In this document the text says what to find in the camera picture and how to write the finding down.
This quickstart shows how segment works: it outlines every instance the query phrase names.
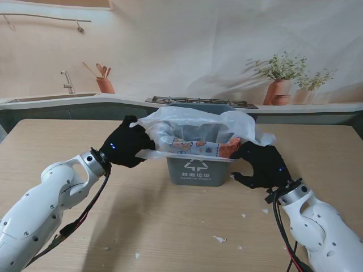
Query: black glove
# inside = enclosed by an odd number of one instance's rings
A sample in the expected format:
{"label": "black glove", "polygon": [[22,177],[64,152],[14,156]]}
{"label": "black glove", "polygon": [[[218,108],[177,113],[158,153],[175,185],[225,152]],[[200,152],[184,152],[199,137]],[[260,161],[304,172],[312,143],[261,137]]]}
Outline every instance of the black glove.
{"label": "black glove", "polygon": [[108,136],[100,148],[101,157],[105,161],[131,168],[145,161],[135,157],[136,153],[142,149],[155,150],[155,142],[150,140],[142,126],[129,127],[135,122],[136,116],[125,116],[123,123]]}
{"label": "black glove", "polygon": [[232,173],[232,175],[235,180],[251,189],[282,187],[291,180],[289,170],[275,146],[263,147],[246,142],[231,155],[231,159],[239,158],[251,163],[254,175],[251,177],[243,176],[241,173]]}

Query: wooden spoon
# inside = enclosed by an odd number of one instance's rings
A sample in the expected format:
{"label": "wooden spoon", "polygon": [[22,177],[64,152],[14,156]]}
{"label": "wooden spoon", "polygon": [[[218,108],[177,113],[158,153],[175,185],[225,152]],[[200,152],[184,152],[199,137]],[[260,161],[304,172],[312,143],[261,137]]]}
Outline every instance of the wooden spoon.
{"label": "wooden spoon", "polygon": [[97,77],[97,75],[91,70],[91,68],[89,68],[89,66],[87,64],[85,64],[83,61],[82,61],[82,64],[91,71],[91,73],[93,73],[95,75],[95,77]]}
{"label": "wooden spoon", "polygon": [[105,77],[106,77],[106,72],[107,72],[107,67],[106,67],[106,66],[103,66],[103,67],[102,67],[102,72],[103,72],[103,73],[102,73],[102,77],[104,77],[104,78],[105,78]]}
{"label": "wooden spoon", "polygon": [[98,71],[101,73],[102,77],[103,77],[103,70],[102,70],[102,66],[99,65],[98,63],[96,63],[96,67],[98,69]]}
{"label": "wooden spoon", "polygon": [[111,67],[108,68],[106,77],[108,77],[108,74],[109,74],[110,71],[111,71]]}

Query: sink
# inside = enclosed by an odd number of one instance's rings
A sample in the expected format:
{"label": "sink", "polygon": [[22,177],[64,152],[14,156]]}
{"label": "sink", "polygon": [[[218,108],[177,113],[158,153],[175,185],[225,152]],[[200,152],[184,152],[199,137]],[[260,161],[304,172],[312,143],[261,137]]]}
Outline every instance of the sink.
{"label": "sink", "polygon": [[72,98],[72,97],[86,97],[86,96],[94,96],[95,93],[73,93],[70,95],[54,95],[54,96],[42,96],[42,97],[31,97],[31,98],[18,98],[13,99],[5,104],[8,103],[20,103],[20,102],[30,102],[30,101],[42,101],[42,100],[53,100],[53,99],[63,99],[63,98]]}

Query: trash can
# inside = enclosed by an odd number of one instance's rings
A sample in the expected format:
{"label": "trash can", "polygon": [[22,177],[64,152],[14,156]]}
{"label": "trash can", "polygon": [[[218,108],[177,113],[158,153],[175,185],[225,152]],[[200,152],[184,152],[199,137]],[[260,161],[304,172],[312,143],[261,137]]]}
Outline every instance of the trash can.
{"label": "trash can", "polygon": [[[192,108],[221,114],[235,109],[225,104],[172,103],[169,106]],[[210,157],[203,160],[167,158],[171,182],[177,185],[221,186],[233,160]]]}

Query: stove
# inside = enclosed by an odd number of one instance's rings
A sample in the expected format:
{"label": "stove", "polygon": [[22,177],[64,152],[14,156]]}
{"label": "stove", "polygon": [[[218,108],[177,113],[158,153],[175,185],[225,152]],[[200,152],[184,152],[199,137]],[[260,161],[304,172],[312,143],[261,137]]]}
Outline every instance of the stove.
{"label": "stove", "polygon": [[201,104],[226,104],[234,108],[240,109],[258,109],[253,104],[249,104],[244,100],[223,100],[223,99],[202,99],[202,98],[187,98],[187,97],[163,97],[154,96],[148,98],[145,102],[157,103],[157,104],[171,104],[171,103],[201,103]]}

